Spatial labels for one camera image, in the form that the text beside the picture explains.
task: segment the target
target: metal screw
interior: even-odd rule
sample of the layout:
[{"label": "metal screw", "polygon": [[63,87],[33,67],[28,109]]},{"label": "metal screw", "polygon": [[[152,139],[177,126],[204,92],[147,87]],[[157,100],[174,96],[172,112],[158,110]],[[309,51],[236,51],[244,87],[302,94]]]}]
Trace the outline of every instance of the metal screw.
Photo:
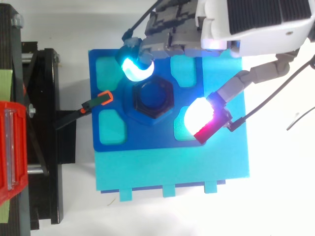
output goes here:
[{"label": "metal screw", "polygon": [[22,29],[24,27],[24,18],[21,14],[15,14],[12,18],[12,26],[17,29]]},{"label": "metal screw", "polygon": [[36,108],[34,108],[33,104],[30,104],[28,107],[29,117],[33,118],[34,114],[36,114]]},{"label": "metal screw", "polygon": [[61,59],[59,54],[54,54],[54,61],[55,63],[60,63]]}]

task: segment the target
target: cyan light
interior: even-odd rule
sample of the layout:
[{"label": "cyan light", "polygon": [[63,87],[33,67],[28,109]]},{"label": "cyan light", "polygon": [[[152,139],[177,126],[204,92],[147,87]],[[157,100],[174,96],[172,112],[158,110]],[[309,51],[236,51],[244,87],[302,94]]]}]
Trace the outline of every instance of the cyan light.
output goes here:
[{"label": "cyan light", "polygon": [[205,97],[197,98],[187,109],[184,116],[186,129],[195,135],[213,119],[213,107]]},{"label": "cyan light", "polygon": [[148,69],[141,70],[132,60],[127,58],[122,65],[122,69],[128,79],[139,82],[149,78],[153,74],[154,63],[152,62]]}]

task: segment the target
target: black cable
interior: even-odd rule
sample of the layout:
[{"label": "black cable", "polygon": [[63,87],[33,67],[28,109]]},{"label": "black cable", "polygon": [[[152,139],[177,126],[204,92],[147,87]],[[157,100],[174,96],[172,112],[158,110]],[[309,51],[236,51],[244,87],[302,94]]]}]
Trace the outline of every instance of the black cable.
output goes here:
[{"label": "black cable", "polygon": [[157,0],[147,11],[143,14],[143,16],[136,22],[136,24],[131,27],[131,30],[134,31],[143,21],[144,19],[156,8],[162,0]]},{"label": "black cable", "polygon": [[293,126],[296,125],[297,122],[299,122],[304,116],[306,116],[308,113],[310,113],[313,110],[315,110],[315,107],[313,107],[309,111],[305,112],[299,119],[297,119],[295,122],[293,122],[286,130],[289,131]]},{"label": "black cable", "polygon": [[144,21],[144,19],[153,11],[154,8],[156,8],[162,0],[157,0],[156,3],[154,3],[147,11],[143,14],[143,16],[136,22],[136,24],[133,25],[130,29],[128,29],[123,37],[122,40],[125,41],[126,39],[129,39],[133,35],[133,31]]},{"label": "black cable", "polygon": [[71,114],[62,117],[61,119],[57,120],[54,123],[55,129],[59,130],[61,128],[64,128],[68,124],[74,122],[75,120],[87,116],[92,113],[92,109],[99,105],[107,105],[108,103],[111,103],[114,100],[113,94],[110,91],[105,91],[97,96],[97,98],[94,98],[90,101],[87,101],[82,104],[82,108],[72,112]]},{"label": "black cable", "polygon": [[273,94],[271,94],[265,101],[263,101],[259,106],[257,106],[254,110],[252,110],[250,113],[248,113],[246,116],[239,118],[237,121],[233,122],[229,130],[235,131],[238,127],[240,127],[242,124],[246,122],[248,118],[250,118],[252,115],[257,113],[261,108],[263,108],[268,102],[270,102],[275,96],[278,95],[279,92],[281,92],[296,76],[298,76],[303,70],[305,70],[311,63],[312,60],[308,61],[304,65],[302,65],[290,78],[288,78]]}]

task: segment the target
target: white table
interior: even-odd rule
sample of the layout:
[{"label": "white table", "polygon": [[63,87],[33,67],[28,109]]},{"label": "white table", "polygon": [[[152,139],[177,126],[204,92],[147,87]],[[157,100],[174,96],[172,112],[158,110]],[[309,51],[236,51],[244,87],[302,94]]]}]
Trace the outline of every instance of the white table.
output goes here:
[{"label": "white table", "polygon": [[[122,34],[154,1],[4,2],[24,15],[23,41],[38,41],[39,49],[54,48],[61,55],[61,108],[74,110],[90,99],[88,50],[121,47]],[[134,35],[144,37],[144,29],[142,24]],[[306,43],[292,63],[292,72],[312,53],[315,44]],[[244,68],[273,59],[246,58]],[[247,111],[286,78],[249,87]],[[315,71],[308,68],[248,120],[251,177],[229,180],[212,195],[205,195],[203,187],[176,189],[178,197],[169,199],[162,198],[161,190],[137,191],[132,202],[120,203],[118,193],[96,192],[92,119],[78,120],[77,163],[63,165],[64,219],[54,226],[50,220],[40,221],[40,230],[31,235],[315,235],[315,112],[286,131],[297,112],[315,106],[314,88]]]}]

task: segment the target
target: cyan platform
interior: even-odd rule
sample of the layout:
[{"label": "cyan platform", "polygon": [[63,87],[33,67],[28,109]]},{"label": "cyan platform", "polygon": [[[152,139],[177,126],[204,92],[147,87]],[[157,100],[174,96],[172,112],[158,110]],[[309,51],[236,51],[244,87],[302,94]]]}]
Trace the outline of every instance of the cyan platform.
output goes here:
[{"label": "cyan platform", "polygon": [[[93,50],[89,52],[91,93],[94,98],[99,91],[115,90],[124,75],[117,65],[112,50]],[[198,68],[196,60],[202,67]],[[229,53],[219,58],[191,59],[177,56],[169,59],[170,77],[178,87],[192,88],[198,84],[197,74],[203,74],[203,90],[207,96],[216,91],[228,79],[242,69],[240,59],[233,59]],[[156,71],[163,68],[156,66]],[[189,94],[189,99],[200,97],[200,94]],[[245,114],[244,95],[240,94],[231,101],[227,108],[235,118]],[[94,144],[121,145],[126,142],[128,127],[121,119],[120,112],[113,107],[99,107],[93,110]],[[176,140],[194,141],[184,126],[184,114],[187,107],[175,113],[170,131]],[[162,186],[163,196],[175,195],[175,186],[182,184],[204,184],[205,193],[216,192],[217,181],[222,179],[249,176],[248,148],[246,125],[231,133],[222,128],[205,145],[199,147],[172,147],[156,149],[139,149],[125,151],[95,152],[96,188],[99,191],[119,191],[121,201],[132,199],[133,189],[157,188]]]}]

